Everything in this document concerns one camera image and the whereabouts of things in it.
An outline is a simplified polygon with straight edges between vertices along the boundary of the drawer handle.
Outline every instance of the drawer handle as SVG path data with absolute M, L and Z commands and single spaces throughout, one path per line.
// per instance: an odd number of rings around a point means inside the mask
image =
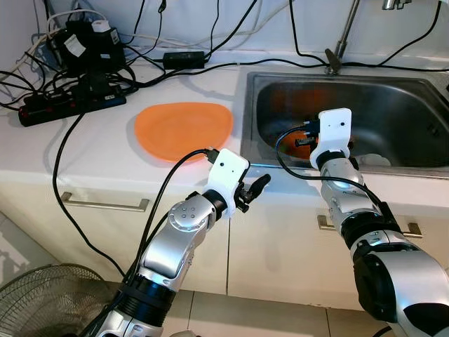
M 133 212 L 145 212 L 149 204 L 148 199 L 140 200 L 139 206 L 117 205 L 117 204 L 102 204 L 100 202 L 88 202 L 88 201 L 74 201 L 70 200 L 72 193 L 64 192 L 61 195 L 62 203 L 66 206 L 80 206 L 80 207 L 92 207 L 95 209 L 114 209 L 117 211 L 133 211 Z
M 422 239 L 421 229 L 417 223 L 408 223 L 408 232 L 403 232 L 404 237 L 412 237 L 413 239 Z
M 317 216 L 316 219 L 318 220 L 318 227 L 320 230 L 336 230 L 333 225 L 328 225 L 326 216 Z
M 318 227 L 320 230 L 335 230 L 333 225 L 328 225 L 326 216 L 317 216 Z M 404 237 L 411 237 L 413 239 L 422 239 L 421 229 L 417 223 L 408 223 L 409 232 L 403 232 Z

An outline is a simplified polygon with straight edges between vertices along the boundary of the fan grille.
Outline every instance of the fan grille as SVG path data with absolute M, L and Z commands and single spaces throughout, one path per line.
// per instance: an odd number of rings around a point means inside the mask
M 0 289 L 0 332 L 9 336 L 77 335 L 114 296 L 94 271 L 49 265 Z

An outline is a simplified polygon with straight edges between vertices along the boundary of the stainless steel sink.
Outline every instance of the stainless steel sink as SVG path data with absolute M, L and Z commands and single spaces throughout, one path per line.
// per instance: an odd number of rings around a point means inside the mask
M 352 111 L 352 155 L 382 158 L 362 171 L 449 178 L 449 103 L 424 79 L 251 72 L 241 154 L 278 166 L 274 144 L 283 131 L 339 107 Z M 310 167 L 306 159 L 286 161 Z

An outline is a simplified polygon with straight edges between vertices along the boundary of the white countertop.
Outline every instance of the white countertop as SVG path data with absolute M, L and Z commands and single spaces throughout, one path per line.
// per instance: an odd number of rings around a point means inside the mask
M 158 74 L 147 66 L 137 66 L 139 80 Z M 322 73 L 322 69 L 301 70 L 296 67 L 258 66 L 230 67 L 213 70 L 198 76 L 175 77 L 127 97 L 126 105 L 91 112 L 70 136 L 60 164 L 61 183 L 77 187 L 107 190 L 156 192 L 173 164 L 153 158 L 138 144 L 134 136 L 136 116 L 146 107 L 175 102 L 218 103 L 228 107 L 234 115 L 234 129 L 225 147 L 240 151 L 246 74 L 249 71 Z M 432 77 L 442 84 L 442 74 L 417 74 L 389 70 L 343 69 L 343 74 L 376 76 Z M 449 100 L 449 93 L 441 91 Z M 0 110 L 0 181 L 49 183 L 56 152 L 63 135 L 76 117 L 25 128 L 16 112 Z M 168 191 L 192 188 L 205 184 L 210 164 L 198 161 L 185 164 L 174 176 Z M 320 183 L 306 183 L 288 176 L 277 168 L 252 168 L 248 176 L 270 172 L 271 193 L 295 193 L 304 196 L 304 202 L 319 203 L 316 188 Z M 370 189 L 394 204 L 427 207 L 424 213 L 436 209 L 449 217 L 449 179 L 414 178 L 364 174 Z

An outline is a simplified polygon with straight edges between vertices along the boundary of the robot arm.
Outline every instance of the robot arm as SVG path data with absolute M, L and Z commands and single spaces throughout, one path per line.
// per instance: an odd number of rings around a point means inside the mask
M 168 212 L 165 226 L 146 248 L 138 274 L 123 284 L 123 299 L 102 323 L 97 337 L 159 337 L 171 303 L 192 264 L 194 251 L 222 216 L 243 212 L 270 181 L 265 175 L 248 191 L 243 178 L 249 162 L 233 152 L 212 150 L 214 163 L 203 194 L 191 194 Z
M 348 159 L 351 111 L 320 113 L 319 143 L 311 165 L 321 176 L 363 185 Z M 397 337 L 449 336 L 449 279 L 445 270 L 402 234 L 389 207 L 374 204 L 353 185 L 323 181 L 321 195 L 354 262 L 358 299 Z

